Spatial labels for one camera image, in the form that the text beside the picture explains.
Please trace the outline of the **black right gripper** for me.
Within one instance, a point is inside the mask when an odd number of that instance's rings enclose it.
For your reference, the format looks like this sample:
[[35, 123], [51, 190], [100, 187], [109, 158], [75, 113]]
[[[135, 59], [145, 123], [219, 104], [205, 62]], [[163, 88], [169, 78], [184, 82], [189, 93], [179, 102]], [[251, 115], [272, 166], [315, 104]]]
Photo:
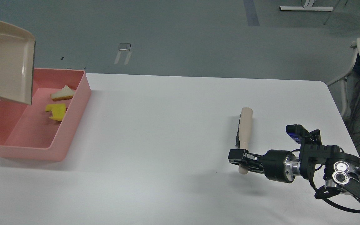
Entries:
[[248, 172], [263, 174], [272, 181], [292, 183], [300, 176], [300, 160], [291, 151], [269, 150], [258, 155], [246, 149], [231, 149], [228, 155], [229, 163], [238, 166], [240, 174]]

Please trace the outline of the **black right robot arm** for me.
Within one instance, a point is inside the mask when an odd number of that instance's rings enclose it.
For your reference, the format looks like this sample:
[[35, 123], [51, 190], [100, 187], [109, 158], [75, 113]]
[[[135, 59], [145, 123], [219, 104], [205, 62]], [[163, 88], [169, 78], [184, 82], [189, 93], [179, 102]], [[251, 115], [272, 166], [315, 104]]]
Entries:
[[295, 151], [269, 150], [264, 155], [249, 153], [241, 149], [240, 138], [237, 149], [229, 151], [231, 164], [245, 166], [247, 171], [265, 175], [272, 181], [292, 183], [296, 176], [309, 181], [315, 198], [350, 213], [360, 210], [340, 206], [330, 198], [339, 194], [351, 195], [360, 203], [360, 158], [345, 153], [336, 145], [323, 145], [320, 130], [307, 131], [300, 124], [286, 126], [286, 133], [300, 145]]

